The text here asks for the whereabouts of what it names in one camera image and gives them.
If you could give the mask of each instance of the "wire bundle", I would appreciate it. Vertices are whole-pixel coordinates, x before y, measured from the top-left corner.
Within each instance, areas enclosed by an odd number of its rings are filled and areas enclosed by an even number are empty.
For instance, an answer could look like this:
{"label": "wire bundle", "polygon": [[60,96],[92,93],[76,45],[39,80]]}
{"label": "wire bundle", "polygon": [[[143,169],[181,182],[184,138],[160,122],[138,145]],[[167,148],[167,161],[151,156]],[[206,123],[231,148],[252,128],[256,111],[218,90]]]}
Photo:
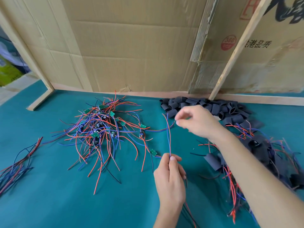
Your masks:
{"label": "wire bundle", "polygon": [[[24,176],[26,172],[28,172],[33,168],[30,167],[31,156],[40,146],[41,140],[42,137],[39,138],[38,142],[36,142],[35,144],[21,150],[16,155],[13,165],[0,171],[0,197],[4,193],[6,193],[10,188],[12,188],[18,182],[18,180],[20,180]],[[25,150],[28,152],[28,154],[23,159],[16,162],[19,154]]]}
{"label": "wire bundle", "polygon": [[[235,126],[232,124],[226,125],[226,128],[231,128],[231,132],[238,137],[241,143],[290,190],[304,189],[304,171],[295,157],[298,153],[291,151],[285,139],[274,141],[273,138],[266,136],[260,130],[251,128],[250,123],[248,129],[244,129],[240,125]],[[235,223],[237,211],[240,208],[244,208],[255,220],[253,212],[250,209],[240,186],[233,177],[222,155],[219,153],[217,146],[210,142],[201,142],[199,146],[208,146],[209,154],[193,154],[204,156],[211,167],[219,172],[215,177],[199,176],[206,179],[214,179],[224,173],[225,176],[223,178],[229,183],[229,194],[232,199],[233,207],[227,215],[231,216]]]}
{"label": "wire bundle", "polygon": [[[118,110],[117,108],[122,105],[130,105],[136,107],[140,106],[134,102],[127,101],[126,96],[118,99],[115,95],[114,99],[105,98],[103,101],[97,99],[95,105],[90,105],[90,108],[81,112],[81,115],[76,116],[78,117],[78,121],[76,123],[69,124],[70,127],[68,129],[55,135],[58,136],[58,138],[55,140],[63,136],[67,136],[68,138],[65,139],[65,141],[69,141],[72,144],[61,145],[75,145],[76,151],[79,155],[78,160],[70,168],[68,168],[68,170],[76,164],[82,162],[82,165],[78,168],[78,170],[80,170],[85,164],[87,164],[89,158],[96,158],[95,165],[88,174],[89,177],[93,170],[95,168],[98,168],[99,176],[96,182],[94,194],[96,193],[101,173],[105,169],[118,183],[120,183],[120,181],[110,172],[107,165],[110,160],[113,160],[117,169],[120,171],[120,168],[115,161],[115,156],[118,148],[121,148],[120,143],[125,140],[129,141],[134,146],[136,150],[135,160],[138,157],[137,145],[145,147],[141,171],[143,171],[146,154],[148,152],[151,157],[153,172],[153,157],[161,158],[161,156],[157,155],[156,151],[149,148],[147,142],[152,138],[147,140],[146,132],[168,131],[174,124],[172,123],[172,125],[169,126],[168,120],[166,118],[167,127],[165,129],[151,130],[150,127],[147,127],[141,123],[138,114],[142,111],[142,109],[135,109],[130,111]],[[131,116],[135,120],[135,123],[123,119],[123,115]]]}

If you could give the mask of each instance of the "green workbench surface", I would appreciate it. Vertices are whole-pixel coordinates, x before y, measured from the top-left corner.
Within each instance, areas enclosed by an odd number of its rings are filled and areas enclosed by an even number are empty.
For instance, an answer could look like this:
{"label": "green workbench surface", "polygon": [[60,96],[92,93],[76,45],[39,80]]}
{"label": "green workbench surface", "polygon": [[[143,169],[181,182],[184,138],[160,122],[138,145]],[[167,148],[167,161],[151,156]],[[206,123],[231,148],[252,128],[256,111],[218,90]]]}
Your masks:
{"label": "green workbench surface", "polygon": [[[12,164],[16,154],[43,136],[43,142],[51,140],[50,132],[62,131],[68,126],[59,121],[75,122],[78,110],[95,104],[95,98],[105,95],[84,92],[56,91],[36,111],[25,108],[46,90],[41,81],[23,90],[0,107],[0,169]],[[155,98],[128,97],[142,106],[139,114],[146,126],[165,128],[165,119],[160,102]],[[255,117],[266,125],[262,129],[269,136],[284,137],[291,149],[302,151],[304,107],[248,104],[256,112]],[[160,154],[168,152],[166,132],[146,132],[150,149]],[[197,174],[214,176],[203,157],[190,152],[206,154],[207,148],[197,146],[199,139],[188,131],[174,126],[171,130],[172,153],[183,158],[188,176],[187,203],[193,217],[201,228],[257,227],[251,215],[237,213],[236,225],[226,213],[232,208],[228,198],[228,183],[201,179]],[[139,156],[128,142],[121,142],[116,153],[119,172],[111,161],[108,168],[122,184],[118,184],[107,171],[101,174],[96,195],[93,195],[98,172],[87,177],[95,158],[80,171],[78,164],[67,171],[78,158],[75,146],[61,146],[58,142],[39,148],[33,155],[32,169],[17,185],[0,198],[1,228],[87,228],[87,227],[132,227],[151,228],[159,208],[159,200],[152,174],[150,156],[147,155],[143,172],[142,146],[137,146]],[[159,164],[154,158],[154,168]],[[298,160],[304,164],[304,156]],[[192,227],[181,215],[177,227]]]}

